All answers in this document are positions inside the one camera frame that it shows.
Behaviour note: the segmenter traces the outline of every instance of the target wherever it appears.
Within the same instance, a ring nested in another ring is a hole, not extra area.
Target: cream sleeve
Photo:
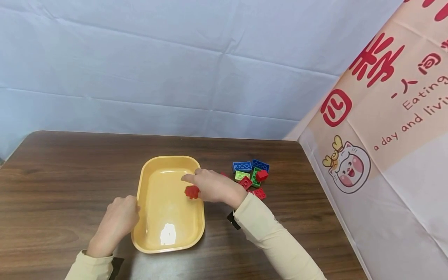
[[[282,279],[326,279],[305,249],[253,194],[247,194],[233,216],[247,240],[263,250]]]
[[[92,258],[79,252],[65,280],[107,280],[112,273],[113,257]]]

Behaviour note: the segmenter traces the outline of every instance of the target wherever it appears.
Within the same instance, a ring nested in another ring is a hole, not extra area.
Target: child's hand
[[[185,174],[181,180],[196,185],[203,201],[224,202],[236,210],[247,196],[240,184],[213,170],[196,169],[194,173]]]
[[[86,254],[94,258],[112,255],[118,243],[137,224],[139,210],[135,196],[114,199],[90,241]]]

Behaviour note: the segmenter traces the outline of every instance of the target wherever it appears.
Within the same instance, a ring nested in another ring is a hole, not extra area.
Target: cat face
[[[359,182],[364,172],[364,164],[356,155],[347,154],[348,156],[340,163],[336,174],[344,186],[351,188]]]
[[[330,168],[329,173],[341,191],[354,193],[367,181],[370,158],[363,149],[346,142],[335,167]]]

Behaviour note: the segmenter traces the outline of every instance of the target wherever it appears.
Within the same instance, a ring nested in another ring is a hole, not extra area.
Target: wooden table
[[[296,142],[39,131],[0,169],[0,278],[63,279],[117,196],[137,193],[143,164],[189,155],[231,173],[233,161],[271,165],[264,200],[328,279],[365,279],[308,160]],[[206,229],[190,249],[145,255],[130,238],[116,279],[278,279],[261,250],[205,204]]]

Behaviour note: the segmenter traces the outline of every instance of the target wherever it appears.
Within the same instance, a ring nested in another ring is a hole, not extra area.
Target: yellow tray
[[[140,220],[131,233],[134,246],[147,254],[190,248],[205,229],[204,202],[185,196],[184,174],[199,163],[189,156],[159,156],[142,168],[137,200]]]

